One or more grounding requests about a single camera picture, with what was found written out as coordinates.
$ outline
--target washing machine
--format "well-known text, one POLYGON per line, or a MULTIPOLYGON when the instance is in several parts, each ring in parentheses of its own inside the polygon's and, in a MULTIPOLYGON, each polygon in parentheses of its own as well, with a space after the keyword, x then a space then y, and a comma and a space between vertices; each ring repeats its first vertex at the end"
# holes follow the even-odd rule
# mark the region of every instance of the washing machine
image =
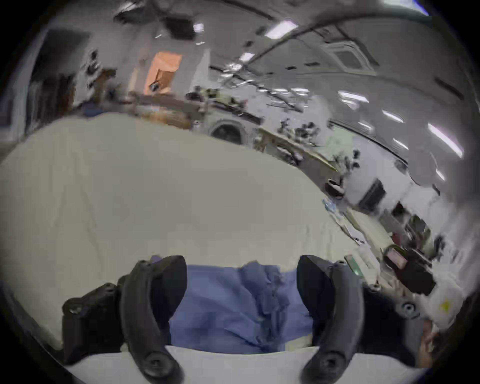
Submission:
POLYGON ((235 106, 211 100, 202 124, 196 129, 220 140, 253 147, 262 119, 235 106))

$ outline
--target yellow label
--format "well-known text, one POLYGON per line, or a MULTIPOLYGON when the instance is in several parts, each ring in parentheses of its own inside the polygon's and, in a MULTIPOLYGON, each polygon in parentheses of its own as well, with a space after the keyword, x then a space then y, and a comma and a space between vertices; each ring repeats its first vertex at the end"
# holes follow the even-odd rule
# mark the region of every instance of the yellow label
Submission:
POLYGON ((450 302, 448 300, 444 301, 440 304, 440 309, 444 312, 448 312, 450 310, 450 302))

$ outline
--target fluorescent light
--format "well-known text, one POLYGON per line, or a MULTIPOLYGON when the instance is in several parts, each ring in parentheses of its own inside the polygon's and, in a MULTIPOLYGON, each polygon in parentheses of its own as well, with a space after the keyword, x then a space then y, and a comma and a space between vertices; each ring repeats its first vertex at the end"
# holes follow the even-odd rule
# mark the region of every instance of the fluorescent light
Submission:
POLYGON ((384 113, 385 116, 387 116, 390 120, 393 120, 393 121, 396 121, 396 122, 399 122, 399 123, 403 123, 403 119, 396 115, 395 113, 392 113, 392 112, 388 112, 384 109, 382 109, 382 112, 384 113))
POLYGON ((443 174, 442 172, 440 172, 440 171, 438 170, 438 168, 437 168, 437 175, 438 175, 439 178, 442 179, 442 181, 445 181, 445 176, 444 176, 444 174, 443 174))
POLYGON ((340 99, 340 101, 341 101, 342 103, 345 103, 345 104, 358 105, 358 103, 357 103, 356 101, 353 101, 353 100, 340 99))
POLYGON ((463 157, 463 149, 461 149, 457 144, 455 144, 452 139, 450 139, 447 135, 445 135, 443 132, 441 132, 438 128, 434 127, 430 123, 428 123, 428 129, 445 144, 447 144, 450 148, 452 148, 459 158, 463 157))
POLYGON ((250 60, 253 56, 255 56, 254 53, 245 52, 243 55, 240 56, 240 61, 243 61, 245 63, 248 60, 250 60))
POLYGON ((265 36, 273 40, 280 39, 281 37, 285 36, 288 32, 293 31, 297 27, 298 25, 296 25, 293 21, 284 20, 279 22, 272 29, 270 29, 270 31, 268 31, 265 34, 265 36))
POLYGON ((353 99, 353 100, 361 101, 363 103, 368 103, 367 98, 363 95, 358 95, 356 93, 351 93, 347 91, 338 91, 338 94, 340 95, 341 98, 344 98, 344 99, 353 99))
POLYGON ((401 141, 398 141, 397 139, 393 139, 393 141, 397 143, 399 146, 404 147, 408 151, 408 147, 405 144, 403 144, 401 141))
POLYGON ((370 132, 373 131, 373 129, 374 129, 371 125, 365 123, 364 121, 359 121, 359 124, 362 125, 362 126, 364 126, 365 128, 368 128, 368 130, 369 130, 370 132))
POLYGON ((197 24, 194 24, 193 25, 193 30, 195 31, 195 33, 201 33, 204 31, 204 25, 203 23, 197 23, 197 24))
POLYGON ((382 0, 382 3, 385 5, 391 5, 393 7, 408 8, 413 11, 423 13, 425 16, 430 16, 428 12, 415 0, 382 0))
POLYGON ((236 64, 236 63, 230 63, 230 64, 227 64, 227 68, 233 72, 237 72, 242 68, 242 65, 236 64))

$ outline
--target wooden table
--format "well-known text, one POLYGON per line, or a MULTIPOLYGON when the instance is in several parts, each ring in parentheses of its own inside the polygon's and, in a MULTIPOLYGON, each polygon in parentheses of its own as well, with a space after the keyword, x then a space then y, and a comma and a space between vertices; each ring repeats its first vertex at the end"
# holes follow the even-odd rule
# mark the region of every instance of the wooden table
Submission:
POLYGON ((296 151, 307 155, 313 160, 319 161, 320 163, 322 163, 322 165, 329 168, 330 170, 338 172, 337 169, 332 166, 325 157, 323 157, 319 153, 312 151, 304 145, 297 143, 284 135, 268 131, 262 127, 258 129, 258 132, 262 135, 262 139, 258 144, 255 145, 255 149, 257 151, 263 152, 268 144, 272 144, 275 146, 282 145, 285 146, 287 149, 290 149, 291 151, 296 151))

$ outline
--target white bed sheet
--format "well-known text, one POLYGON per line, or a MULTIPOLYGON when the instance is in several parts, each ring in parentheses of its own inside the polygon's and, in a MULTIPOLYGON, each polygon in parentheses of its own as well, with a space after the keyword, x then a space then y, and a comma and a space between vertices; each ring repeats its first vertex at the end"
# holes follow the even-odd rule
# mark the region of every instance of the white bed sheet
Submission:
POLYGON ((56 340, 65 300, 152 254, 290 270, 356 247, 300 170, 125 115, 47 126, 1 163, 0 182, 1 278, 56 340))

